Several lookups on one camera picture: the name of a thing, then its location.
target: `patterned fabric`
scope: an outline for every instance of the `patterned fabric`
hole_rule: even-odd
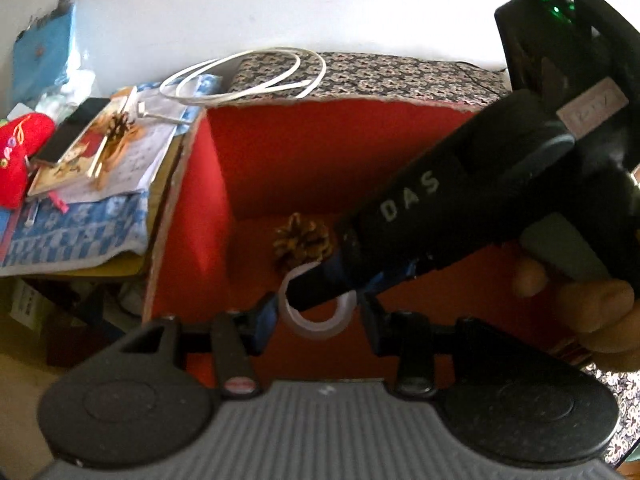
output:
[[[403,100],[437,100],[484,107],[509,92],[500,73],[489,72],[464,62],[423,61],[412,57],[379,56],[325,52],[327,64],[324,79],[310,98],[340,98],[370,96]],[[229,91],[239,91],[269,80],[293,64],[292,59],[277,54],[255,54],[245,58]],[[318,62],[302,57],[300,70],[285,82],[313,79],[319,72]],[[272,100],[294,97],[302,89],[240,99]],[[584,349],[567,348],[568,362],[580,362]],[[620,423],[604,459],[618,465],[640,440],[640,372],[605,373],[595,365],[584,370],[606,384],[616,396],[620,407]]]
[[[584,371],[607,386],[618,401],[620,421],[604,455],[607,463],[617,466],[640,440],[640,372],[603,372],[595,364]]]
[[[464,62],[423,61],[413,57],[377,54],[320,54],[327,70],[311,98],[370,96],[410,100],[437,100],[484,107],[509,92],[502,75]],[[295,82],[318,75],[320,64],[313,57],[301,55],[300,69],[283,81]],[[281,54],[253,54],[246,57],[230,92],[263,83],[290,68],[293,60]],[[302,89],[250,96],[239,101],[294,97]]]

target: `cardboard edge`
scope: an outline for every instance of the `cardboard edge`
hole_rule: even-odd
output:
[[[363,99],[363,100],[373,100],[373,101],[384,101],[389,103],[409,103],[409,104],[418,105],[418,106],[453,108],[454,110],[460,110],[463,112],[479,112],[480,110],[482,110],[482,108],[484,108],[481,106],[469,105],[462,102],[455,103],[450,101],[437,101],[437,100],[430,100],[430,99],[414,99],[411,97],[359,95],[359,94],[305,97],[303,99],[295,99],[290,97],[247,99],[247,100],[225,102],[212,108],[222,108],[225,106],[245,107],[245,106],[265,106],[265,105],[295,105],[295,104],[300,104],[305,102],[328,102],[328,101],[341,101],[344,99]]]
[[[159,211],[161,215],[160,223],[158,224],[158,231],[156,233],[156,241],[151,251],[151,265],[146,282],[145,302],[142,307],[142,322],[147,322],[152,319],[153,305],[156,299],[156,288],[158,286],[158,277],[162,267],[162,258],[164,257],[164,248],[166,246],[167,238],[169,237],[169,229],[171,228],[172,220],[174,218],[175,208],[180,199],[180,191],[182,190],[182,181],[184,174],[186,173],[193,151],[193,145],[196,139],[196,135],[200,129],[200,122],[206,120],[207,110],[204,108],[200,111],[196,120],[189,127],[184,134],[184,141],[182,143],[182,151],[178,155],[178,163],[175,167],[174,174],[171,176],[169,182],[169,192],[164,202],[164,208]]]

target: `hand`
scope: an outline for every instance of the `hand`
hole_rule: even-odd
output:
[[[521,298],[535,296],[548,283],[545,267],[530,258],[516,268],[513,290]],[[627,282],[569,283],[559,289],[558,319],[593,353],[598,368],[617,372],[640,370],[640,300]]]

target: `blue bag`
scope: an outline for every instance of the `blue bag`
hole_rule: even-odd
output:
[[[58,0],[56,9],[18,35],[14,43],[11,107],[24,103],[35,108],[45,90],[68,81],[75,36],[76,4],[71,0]]]

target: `gray ribbed platform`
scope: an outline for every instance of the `gray ribbed platform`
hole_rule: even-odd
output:
[[[390,396],[377,381],[279,381],[228,402],[190,447],[156,464],[91,471],[54,462],[42,480],[606,480],[604,462],[533,471],[463,447],[434,408]]]

